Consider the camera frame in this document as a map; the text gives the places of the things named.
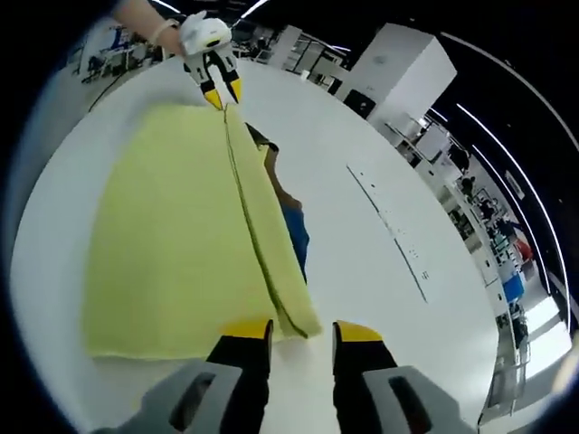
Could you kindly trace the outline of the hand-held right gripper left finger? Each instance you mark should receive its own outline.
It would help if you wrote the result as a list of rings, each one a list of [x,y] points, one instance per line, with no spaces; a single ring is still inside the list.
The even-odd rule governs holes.
[[[268,404],[271,319],[228,325],[194,359],[143,396],[134,416],[98,433],[258,433]]]

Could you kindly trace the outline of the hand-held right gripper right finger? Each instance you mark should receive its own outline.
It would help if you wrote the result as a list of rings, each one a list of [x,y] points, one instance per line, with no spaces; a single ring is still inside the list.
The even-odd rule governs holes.
[[[333,323],[333,403],[343,433],[472,433],[460,405],[416,368],[400,366],[375,330]]]

